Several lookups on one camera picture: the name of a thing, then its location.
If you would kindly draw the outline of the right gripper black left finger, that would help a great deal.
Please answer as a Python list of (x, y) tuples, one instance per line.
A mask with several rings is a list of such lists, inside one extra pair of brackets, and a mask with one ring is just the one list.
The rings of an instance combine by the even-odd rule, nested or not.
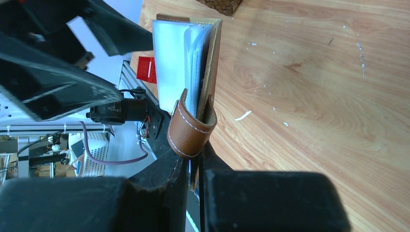
[(0, 190), (3, 232), (182, 232), (187, 162), (162, 157), (132, 178), (19, 178)]

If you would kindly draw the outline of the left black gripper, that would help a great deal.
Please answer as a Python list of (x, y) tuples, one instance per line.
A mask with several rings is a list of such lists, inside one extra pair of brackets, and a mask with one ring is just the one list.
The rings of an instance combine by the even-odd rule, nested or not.
[[(81, 0), (0, 2), (0, 91), (36, 121), (123, 100), (116, 87), (89, 72), (94, 55), (67, 23)], [(153, 50), (152, 32), (103, 0), (87, 0), (83, 20), (108, 56)]]

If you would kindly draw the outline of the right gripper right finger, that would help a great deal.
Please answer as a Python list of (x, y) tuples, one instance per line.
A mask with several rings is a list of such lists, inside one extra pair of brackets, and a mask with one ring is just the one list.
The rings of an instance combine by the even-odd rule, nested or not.
[(336, 187), (324, 174), (235, 171), (206, 143), (199, 159), (203, 232), (349, 232)]

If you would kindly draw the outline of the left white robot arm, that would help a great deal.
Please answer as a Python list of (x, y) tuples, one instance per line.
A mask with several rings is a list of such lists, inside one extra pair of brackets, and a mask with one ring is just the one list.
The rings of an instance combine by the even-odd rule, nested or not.
[(140, 0), (3, 0), (0, 131), (73, 125), (123, 100), (124, 60), (153, 48)]

